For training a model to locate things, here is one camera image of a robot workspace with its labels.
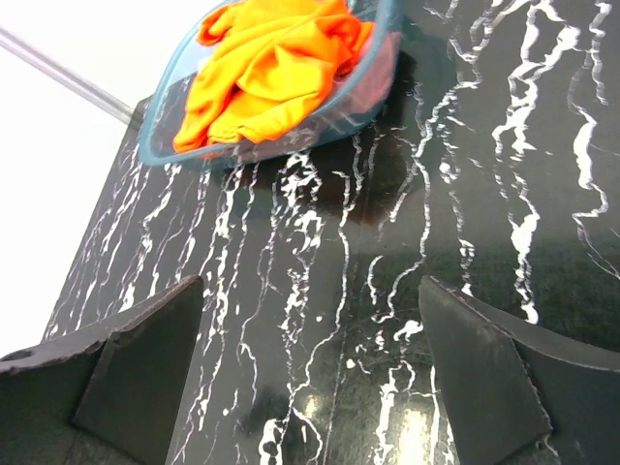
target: tabletop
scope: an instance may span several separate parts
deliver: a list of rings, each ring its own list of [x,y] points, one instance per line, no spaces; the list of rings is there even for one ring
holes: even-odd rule
[[[376,120],[245,168],[150,169],[128,130],[45,339],[199,274],[170,464],[457,463],[421,276],[620,350],[618,13],[407,2]]]

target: orange cloth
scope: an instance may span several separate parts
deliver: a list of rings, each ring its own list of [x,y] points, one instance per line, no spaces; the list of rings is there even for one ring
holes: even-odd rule
[[[277,140],[353,69],[372,28],[345,0],[245,0],[217,10],[198,40],[220,45],[192,83],[174,149]]]

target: blue translucent bin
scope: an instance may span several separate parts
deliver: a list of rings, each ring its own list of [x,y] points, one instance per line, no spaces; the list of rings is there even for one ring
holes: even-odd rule
[[[374,118],[391,88],[402,25],[402,0],[350,0],[353,13],[375,28],[355,69],[338,81],[329,98],[278,140],[214,144],[178,154],[172,147],[185,112],[190,85],[217,46],[196,38],[202,19],[174,52],[153,95],[139,134],[139,157],[152,167],[204,159],[207,169],[232,168],[339,140]],[[226,0],[221,6],[232,3]]]

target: cloth fold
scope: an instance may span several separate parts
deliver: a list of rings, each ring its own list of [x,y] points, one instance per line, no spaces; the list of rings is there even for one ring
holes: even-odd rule
[[[345,0],[245,0],[217,10],[198,40],[219,46],[192,83],[174,149],[277,140],[354,68],[372,30]]]

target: cloth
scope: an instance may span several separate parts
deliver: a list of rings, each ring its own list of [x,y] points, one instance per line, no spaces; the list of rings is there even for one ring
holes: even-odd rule
[[[277,140],[354,68],[372,29],[345,0],[245,0],[217,10],[199,42],[219,46],[192,83],[174,149]]]

